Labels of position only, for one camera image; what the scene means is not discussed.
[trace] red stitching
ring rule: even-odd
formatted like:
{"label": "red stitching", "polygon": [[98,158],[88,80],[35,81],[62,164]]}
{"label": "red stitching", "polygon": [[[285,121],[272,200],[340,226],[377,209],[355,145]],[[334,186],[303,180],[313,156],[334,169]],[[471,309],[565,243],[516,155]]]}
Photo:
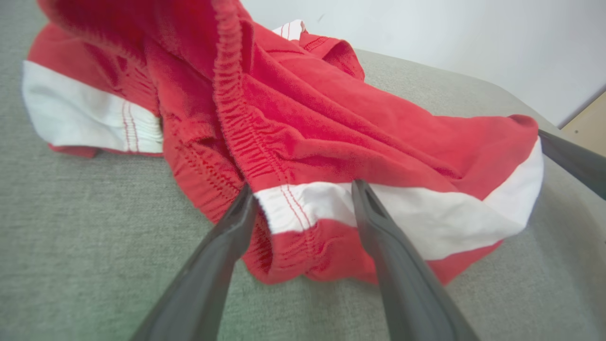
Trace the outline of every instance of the red stitching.
{"label": "red stitching", "polygon": [[126,124],[126,116],[124,116],[124,105],[126,101],[122,102],[122,122],[124,123],[124,135],[126,136],[126,151],[130,152],[130,140],[128,139],[128,124]]}
{"label": "red stitching", "polygon": [[307,47],[308,47],[309,45],[312,45],[314,42],[316,42],[316,41],[318,41],[318,40],[320,40],[320,39],[322,39],[322,37],[318,37],[318,38],[316,38],[316,39],[314,39],[314,40],[312,40],[312,41],[308,42],[308,43],[307,43],[305,46],[303,46],[303,49],[304,49],[304,50],[307,50]]}
{"label": "red stitching", "polygon": [[310,228],[311,222],[310,222],[309,218],[307,217],[307,214],[305,213],[305,211],[303,211],[303,207],[301,206],[301,204],[299,204],[297,199],[295,199],[295,196],[293,195],[293,193],[290,191],[290,184],[288,182],[286,182],[286,189],[288,190],[288,193],[290,193],[290,196],[293,197],[293,200],[295,201],[295,204],[297,204],[297,207],[303,213],[303,217],[305,217],[305,220],[307,220],[307,225],[309,226],[308,228]]}
{"label": "red stitching", "polygon": [[139,137],[137,136],[137,126],[135,125],[135,119],[133,118],[133,113],[130,111],[130,108],[133,106],[131,102],[128,102],[128,114],[130,115],[130,121],[133,123],[133,129],[135,130],[135,143],[137,147],[137,152],[139,152]]}
{"label": "red stitching", "polygon": [[266,50],[265,52],[267,52],[267,53],[285,52],[285,53],[298,53],[300,55],[304,55],[304,53],[301,51],[291,51],[291,50]]}
{"label": "red stitching", "polygon": [[284,189],[282,188],[282,186],[280,186],[280,192],[282,192],[282,195],[284,196],[284,198],[286,199],[286,203],[288,204],[288,206],[290,207],[290,210],[293,211],[293,213],[295,214],[295,217],[297,217],[297,220],[299,220],[299,224],[301,224],[301,228],[303,229],[303,231],[305,231],[305,226],[303,226],[303,221],[301,221],[301,218],[299,218],[299,215],[297,214],[297,211],[295,211],[295,208],[293,207],[292,204],[290,204],[290,200],[288,199],[288,197],[286,196],[286,193],[284,192]]}

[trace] gray fabric surface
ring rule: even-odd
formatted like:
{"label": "gray fabric surface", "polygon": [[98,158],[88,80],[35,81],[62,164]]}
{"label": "gray fabric surface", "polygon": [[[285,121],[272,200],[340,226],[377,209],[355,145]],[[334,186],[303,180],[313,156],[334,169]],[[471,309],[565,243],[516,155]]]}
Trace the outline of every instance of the gray fabric surface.
{"label": "gray fabric surface", "polygon": [[[19,93],[44,23],[33,1],[0,2],[0,340],[125,340],[210,229],[162,159],[56,154]],[[359,52],[368,83],[436,115],[521,113],[478,79]],[[448,291],[484,340],[606,339],[606,204],[546,160],[528,228]],[[386,340],[381,297],[354,280],[265,286],[236,265],[222,340]]]}

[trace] white trim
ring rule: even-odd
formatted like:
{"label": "white trim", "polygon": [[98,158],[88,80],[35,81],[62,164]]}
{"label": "white trim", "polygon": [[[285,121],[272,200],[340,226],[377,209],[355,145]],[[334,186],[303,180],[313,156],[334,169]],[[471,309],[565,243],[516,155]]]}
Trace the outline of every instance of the white trim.
{"label": "white trim", "polygon": [[149,110],[31,61],[23,97],[34,129],[54,146],[162,152],[160,119]]}
{"label": "white trim", "polygon": [[[484,201],[419,187],[372,188],[426,260],[490,246],[522,231],[543,179],[541,142]],[[283,185],[255,193],[272,234],[301,232],[320,219],[355,227],[350,183]]]}
{"label": "white trim", "polygon": [[304,31],[305,24],[303,20],[295,20],[276,28],[272,32],[287,40],[299,40],[301,33]]}

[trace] stitching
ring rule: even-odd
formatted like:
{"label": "stitching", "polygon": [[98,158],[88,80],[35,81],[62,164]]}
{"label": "stitching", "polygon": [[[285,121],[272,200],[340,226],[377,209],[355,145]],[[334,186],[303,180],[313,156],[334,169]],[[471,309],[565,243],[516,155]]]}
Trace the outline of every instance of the stitching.
{"label": "stitching", "polygon": [[323,39],[321,39],[321,41],[318,41],[317,44],[315,46],[312,46],[309,48],[309,52],[315,50],[317,47],[320,47],[323,43],[328,41],[328,37],[322,37]]}
{"label": "stitching", "polygon": [[131,102],[128,102],[128,114],[130,115],[130,121],[133,123],[133,130],[135,131],[135,147],[137,147],[137,153],[139,152],[139,137],[137,136],[137,126],[135,125],[135,119],[130,108],[133,106]]}
{"label": "stitching", "polygon": [[273,52],[285,52],[285,53],[289,53],[290,52],[290,53],[298,53],[300,55],[304,55],[304,53],[301,52],[301,51],[291,51],[291,50],[266,50],[265,52],[267,52],[267,53],[273,53]]}
{"label": "stitching", "polygon": [[[251,110],[248,108],[248,104],[246,104],[246,103],[244,103],[244,104],[246,105],[245,108],[247,109],[246,110],[247,111],[247,115],[244,115],[244,119],[247,121],[247,126],[248,127],[252,127],[253,124],[250,121]],[[282,167],[280,167],[280,165],[276,161],[276,158],[274,157],[274,155],[266,151],[265,144],[260,141],[261,137],[257,134],[257,131],[254,130],[254,129],[250,129],[250,131],[251,131],[251,133],[253,134],[253,136],[254,136],[254,138],[256,140],[257,146],[259,146],[259,148],[261,149],[261,151],[263,152],[263,154],[265,154],[266,156],[268,156],[268,159],[270,159],[270,161],[272,163],[272,166],[274,168],[274,173],[278,176],[278,181],[282,182],[282,176],[281,175],[285,174],[284,170],[282,169]],[[286,184],[286,188],[288,190],[288,193],[290,194],[290,196],[293,199],[293,201],[295,201],[295,203],[296,203],[295,196],[290,192],[290,189],[288,188],[290,184],[288,183],[288,179],[286,177],[284,178],[284,183]],[[288,206],[293,211],[295,217],[297,218],[297,220],[299,220],[299,224],[301,224],[301,228],[303,230],[305,230],[305,226],[303,225],[303,221],[301,220],[301,218],[297,214],[297,211],[295,210],[295,208],[290,203],[290,200],[288,199],[288,196],[284,192],[284,189],[282,188],[282,186],[280,186],[280,191],[282,192],[282,194],[284,196],[284,199],[286,199],[286,202],[288,203]]]}
{"label": "stitching", "polygon": [[122,123],[124,123],[124,135],[126,136],[126,151],[130,152],[130,140],[128,139],[128,124],[126,123],[126,117],[124,116],[124,105],[126,101],[122,102]]}
{"label": "stitching", "polygon": [[311,44],[313,44],[314,42],[316,42],[316,41],[320,40],[321,38],[322,38],[322,37],[318,37],[318,38],[316,38],[316,39],[314,39],[314,40],[312,40],[312,41],[308,42],[308,43],[307,43],[305,46],[303,46],[303,49],[304,49],[304,50],[307,50],[307,47],[308,47],[309,45],[311,45]]}

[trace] red fabric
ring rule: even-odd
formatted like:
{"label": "red fabric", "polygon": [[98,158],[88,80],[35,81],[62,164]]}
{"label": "red fabric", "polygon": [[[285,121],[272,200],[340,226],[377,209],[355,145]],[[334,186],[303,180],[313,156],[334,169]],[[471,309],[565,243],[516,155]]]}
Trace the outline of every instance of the red fabric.
{"label": "red fabric", "polygon": [[[52,23],[29,60],[161,116],[173,175],[213,222],[244,181],[259,192],[364,178],[482,200],[537,139],[526,116],[432,116],[365,84],[346,42],[307,32],[287,41],[237,0],[39,3]],[[304,225],[300,203],[283,194]],[[429,264],[447,283],[496,247]],[[271,235],[259,219],[244,261],[265,283],[376,280],[357,232],[334,220]]]}

